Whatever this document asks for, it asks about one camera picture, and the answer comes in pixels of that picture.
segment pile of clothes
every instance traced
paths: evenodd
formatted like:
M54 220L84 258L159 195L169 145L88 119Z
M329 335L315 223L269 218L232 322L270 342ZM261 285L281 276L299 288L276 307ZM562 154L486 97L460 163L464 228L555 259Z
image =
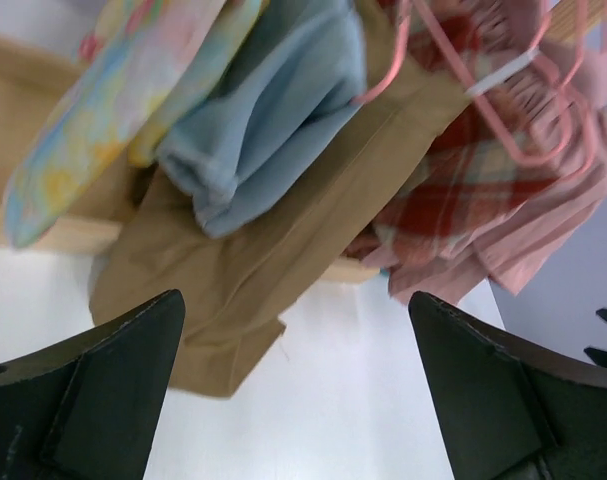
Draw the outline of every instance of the pile of clothes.
M538 3L431 7L480 80L528 47ZM568 146L526 166L418 15L394 81L354 101L386 75L394 23L389 0L112 0L81 46L87 73L8 186L10 240L38 239L123 150L158 164L90 308L101 324L180 289L171 385L220 397L340 255L389 270L403 302L423 290L456 303L485 278L518 293L607 195L607 57L587 51L572 80L590 109L568 105ZM573 47L539 48L571 67ZM563 135L555 95L533 66L487 93L532 154Z

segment wooden bin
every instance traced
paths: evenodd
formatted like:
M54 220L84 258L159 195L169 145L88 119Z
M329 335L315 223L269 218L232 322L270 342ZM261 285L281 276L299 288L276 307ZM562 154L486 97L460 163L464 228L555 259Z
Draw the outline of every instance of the wooden bin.
M0 37L0 245L6 244L1 206L5 184L80 73L65 59ZM123 159L115 162L35 247L77 254L104 252L134 214L128 200L134 172ZM377 273L356 261L339 259L322 278L360 283Z

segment gray wall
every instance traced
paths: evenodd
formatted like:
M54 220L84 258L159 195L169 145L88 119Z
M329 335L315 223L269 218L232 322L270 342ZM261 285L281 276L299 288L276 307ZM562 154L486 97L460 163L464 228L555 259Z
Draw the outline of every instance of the gray wall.
M598 45L598 31L588 43ZM607 325L594 315L607 307L607 199L518 297L492 288L509 331L584 360L588 345L607 349Z

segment plaid cloth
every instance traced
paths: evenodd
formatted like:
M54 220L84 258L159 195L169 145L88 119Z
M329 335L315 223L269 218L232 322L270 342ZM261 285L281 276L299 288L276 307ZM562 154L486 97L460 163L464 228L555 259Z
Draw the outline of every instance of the plaid cloth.
M395 2L378 1L393 18ZM445 9L439 22L475 78L497 68L468 15ZM449 70L420 24L413 23L408 51L428 71ZM495 87L487 97L517 144L532 153L526 115L507 90ZM507 218L556 180L548 167L523 168L514 162L471 105L434 141L404 187L345 254L392 272L401 265L421 267L438 257L451 258L483 227Z

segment white surface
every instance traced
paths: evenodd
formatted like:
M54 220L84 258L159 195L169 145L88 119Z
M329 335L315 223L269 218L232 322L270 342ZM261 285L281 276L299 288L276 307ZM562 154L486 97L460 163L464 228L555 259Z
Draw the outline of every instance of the white surface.
M93 260L0 249L0 362L91 328ZM501 326L488 285L463 301ZM318 283L233 399L169 391L146 480L451 480L407 310Z

